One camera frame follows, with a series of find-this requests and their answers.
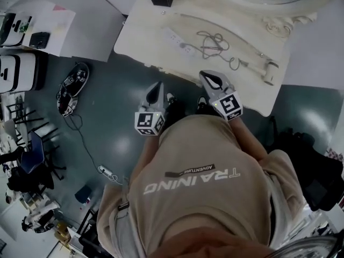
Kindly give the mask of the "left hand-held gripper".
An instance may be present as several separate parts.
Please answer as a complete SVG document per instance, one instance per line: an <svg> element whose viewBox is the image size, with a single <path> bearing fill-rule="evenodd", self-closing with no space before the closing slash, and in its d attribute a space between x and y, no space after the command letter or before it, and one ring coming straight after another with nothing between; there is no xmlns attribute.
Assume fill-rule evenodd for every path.
<svg viewBox="0 0 344 258"><path fill-rule="evenodd" d="M164 104L164 84L155 82L145 92L143 106L162 109ZM141 135L159 135L165 123L162 112L140 109L135 113L134 128Z"/></svg>

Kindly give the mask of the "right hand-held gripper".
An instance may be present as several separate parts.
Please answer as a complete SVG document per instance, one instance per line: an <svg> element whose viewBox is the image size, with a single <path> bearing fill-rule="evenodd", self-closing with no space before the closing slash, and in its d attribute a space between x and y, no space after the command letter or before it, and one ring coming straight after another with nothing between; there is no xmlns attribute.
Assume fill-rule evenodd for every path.
<svg viewBox="0 0 344 258"><path fill-rule="evenodd" d="M214 70L201 70L200 80L210 96L210 104L227 121L243 114L243 105L239 94L225 74Z"/></svg>

